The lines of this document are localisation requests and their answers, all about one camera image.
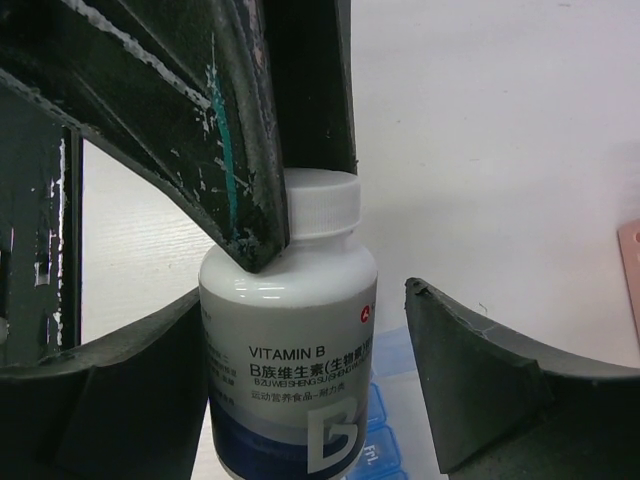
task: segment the product label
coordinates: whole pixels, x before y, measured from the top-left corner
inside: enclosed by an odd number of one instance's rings
[[[325,480],[357,458],[375,293],[374,284],[333,304],[258,308],[201,292],[214,441],[234,473]]]

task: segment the red logo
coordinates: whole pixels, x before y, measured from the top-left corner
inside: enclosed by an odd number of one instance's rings
[[[371,309],[369,308],[369,305],[367,305],[362,309],[362,313],[360,314],[360,321],[362,323],[367,323],[367,320],[369,320],[370,314],[371,314]]]

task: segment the white background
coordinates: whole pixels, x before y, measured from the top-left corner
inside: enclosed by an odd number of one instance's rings
[[[640,216],[640,2],[354,0],[352,21],[380,331],[420,276],[543,342],[640,366],[616,240]],[[90,146],[85,181],[87,341],[194,288],[210,241]],[[226,478],[206,425],[194,478]]]

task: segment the green paint streak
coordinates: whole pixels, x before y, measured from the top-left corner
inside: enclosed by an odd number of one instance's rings
[[[236,189],[235,174],[233,171],[233,145],[231,143],[231,132],[229,131],[229,122],[227,121],[227,112],[225,110],[224,98],[222,98],[222,90],[220,88],[220,78],[216,75],[215,67],[211,68],[210,82],[213,97],[213,111],[216,114],[216,124],[220,131],[222,139],[222,154],[225,166],[225,183],[227,186],[227,199],[229,200],[229,223],[233,231],[233,238],[237,238],[236,221],[238,220],[238,191]]]

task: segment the pink object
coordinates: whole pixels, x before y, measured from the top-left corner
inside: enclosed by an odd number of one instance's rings
[[[640,219],[624,224],[618,229],[618,241],[622,252],[624,273],[627,277],[633,318],[640,335]]]

